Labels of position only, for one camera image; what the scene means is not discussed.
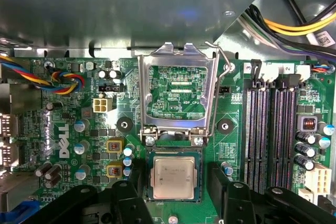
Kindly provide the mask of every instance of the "integrated circuit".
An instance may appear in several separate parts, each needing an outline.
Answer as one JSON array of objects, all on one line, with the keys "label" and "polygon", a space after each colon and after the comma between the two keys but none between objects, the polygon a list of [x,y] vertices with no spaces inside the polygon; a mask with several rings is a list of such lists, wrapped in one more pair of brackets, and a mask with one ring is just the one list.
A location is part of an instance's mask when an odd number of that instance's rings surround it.
[{"label": "integrated circuit", "polygon": [[148,165],[149,200],[200,200],[200,151],[156,149],[149,152]]}]

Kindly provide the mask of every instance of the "black capacitor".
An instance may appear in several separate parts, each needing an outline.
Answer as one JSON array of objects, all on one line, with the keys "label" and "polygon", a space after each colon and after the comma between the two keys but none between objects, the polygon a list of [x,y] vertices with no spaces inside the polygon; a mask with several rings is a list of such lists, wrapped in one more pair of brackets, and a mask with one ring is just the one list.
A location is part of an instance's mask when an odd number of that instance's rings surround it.
[{"label": "black capacitor", "polygon": [[63,104],[61,102],[48,102],[46,106],[48,111],[59,110],[61,108],[63,108]]},{"label": "black capacitor", "polygon": [[50,180],[50,179],[53,179],[54,177],[56,177],[59,172],[62,170],[62,167],[60,164],[55,164],[52,166],[51,169],[49,169],[47,172],[46,172],[46,175],[45,175],[45,178]]},{"label": "black capacitor", "polygon": [[35,175],[37,177],[42,177],[48,170],[52,168],[52,166],[53,165],[51,164],[51,162],[45,162],[39,168],[36,169]]},{"label": "black capacitor", "polygon": [[50,189],[56,186],[56,184],[60,182],[61,180],[62,180],[62,176],[57,174],[54,178],[52,178],[52,180],[47,180],[44,185],[46,188]]},{"label": "black capacitor", "polygon": [[108,77],[108,75],[107,75],[106,71],[100,70],[98,72],[98,77],[101,78],[101,79],[106,79]]},{"label": "black capacitor", "polygon": [[301,131],[296,133],[295,139],[310,145],[316,142],[316,138],[313,134]]},{"label": "black capacitor", "polygon": [[122,77],[122,73],[120,71],[115,71],[115,70],[111,70],[109,75],[110,75],[110,78],[112,79],[121,79]]},{"label": "black capacitor", "polygon": [[312,158],[315,156],[315,150],[307,144],[297,143],[294,150],[306,157]]},{"label": "black capacitor", "polygon": [[300,154],[294,157],[294,163],[302,167],[305,170],[313,170],[315,167],[315,164],[312,160]]}]

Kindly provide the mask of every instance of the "ram slot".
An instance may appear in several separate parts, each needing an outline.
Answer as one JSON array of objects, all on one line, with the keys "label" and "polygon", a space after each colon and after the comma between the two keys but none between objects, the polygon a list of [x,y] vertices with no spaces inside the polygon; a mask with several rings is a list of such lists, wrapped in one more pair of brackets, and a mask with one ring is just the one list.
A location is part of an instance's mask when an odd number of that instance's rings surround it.
[{"label": "ram slot", "polygon": [[266,188],[269,91],[247,90],[244,182],[263,193]]},{"label": "ram slot", "polygon": [[283,139],[283,107],[286,97],[284,92],[278,89],[272,90],[271,94],[271,120],[268,156],[267,186],[281,186],[282,177],[282,139]]},{"label": "ram slot", "polygon": [[260,127],[260,143],[259,143],[259,188],[258,192],[263,194],[266,189],[267,182],[267,135],[268,135],[268,113],[269,113],[269,90],[262,93],[262,105],[261,105],[261,127]]},{"label": "ram slot", "polygon": [[293,139],[295,134],[296,125],[296,108],[297,108],[297,92],[287,91],[286,92],[286,120],[285,120],[285,137],[284,137],[284,147],[283,147],[283,176],[282,176],[282,187],[286,189],[291,189],[292,184],[292,149],[293,149]]},{"label": "ram slot", "polygon": [[256,113],[257,113],[257,91],[248,90],[246,99],[246,125],[245,125],[245,164],[248,164],[244,170],[244,180],[253,188],[254,174],[254,139],[256,136]]}]

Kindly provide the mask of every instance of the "yellow wire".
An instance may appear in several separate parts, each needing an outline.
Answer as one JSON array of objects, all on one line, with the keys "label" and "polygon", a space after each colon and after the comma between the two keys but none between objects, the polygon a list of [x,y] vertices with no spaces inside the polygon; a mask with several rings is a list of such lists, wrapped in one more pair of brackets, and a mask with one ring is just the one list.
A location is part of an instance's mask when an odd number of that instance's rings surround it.
[{"label": "yellow wire", "polygon": [[0,55],[0,59],[7,60],[7,61],[11,61],[11,62],[15,62],[15,61],[13,61],[10,57],[7,57],[7,56],[1,56],[1,55]]},{"label": "yellow wire", "polygon": [[77,87],[77,83],[71,85],[71,87],[69,88],[69,90],[62,92],[62,93],[57,93],[57,94],[69,94],[71,93],[75,88]]},{"label": "yellow wire", "polygon": [[32,82],[36,82],[36,83],[40,83],[40,84],[44,84],[44,85],[47,85],[47,86],[50,86],[50,83],[47,82],[47,81],[44,81],[44,80],[40,80],[40,79],[35,79],[35,78],[31,78],[29,76],[25,76],[25,75],[22,75],[24,78],[26,78],[27,80],[29,81],[32,81]]},{"label": "yellow wire", "polygon": [[278,24],[278,23],[275,23],[275,22],[272,22],[268,19],[264,19],[266,24],[267,25],[271,25],[271,26],[274,26],[274,27],[277,27],[277,28],[280,28],[280,29],[284,29],[284,30],[288,30],[288,31],[305,31],[305,30],[310,30],[310,29],[314,29],[316,27],[324,27],[326,25],[328,25],[329,23],[333,22],[334,19],[336,19],[336,13],[334,13],[333,15],[331,15],[330,17],[324,19],[324,20],[321,20],[321,21],[318,21],[314,24],[311,24],[311,25],[308,25],[308,26],[285,26],[285,25],[282,25],[282,24]]},{"label": "yellow wire", "polygon": [[314,29],[310,29],[310,30],[306,30],[306,31],[285,31],[282,30],[278,27],[272,26],[272,25],[268,25],[269,28],[271,28],[273,31],[276,31],[277,33],[283,34],[283,35],[288,35],[288,36],[302,36],[302,35],[306,35],[309,33],[313,33],[314,31],[320,30],[322,29],[324,26],[319,26],[316,27]]}]

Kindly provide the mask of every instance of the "cpu chip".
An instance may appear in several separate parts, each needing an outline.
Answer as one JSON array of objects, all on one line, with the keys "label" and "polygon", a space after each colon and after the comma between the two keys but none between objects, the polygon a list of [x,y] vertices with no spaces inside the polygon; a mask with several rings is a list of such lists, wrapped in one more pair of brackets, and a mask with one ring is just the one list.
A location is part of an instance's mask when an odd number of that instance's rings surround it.
[{"label": "cpu chip", "polygon": [[192,200],[197,187],[195,157],[156,156],[151,169],[154,199]]}]

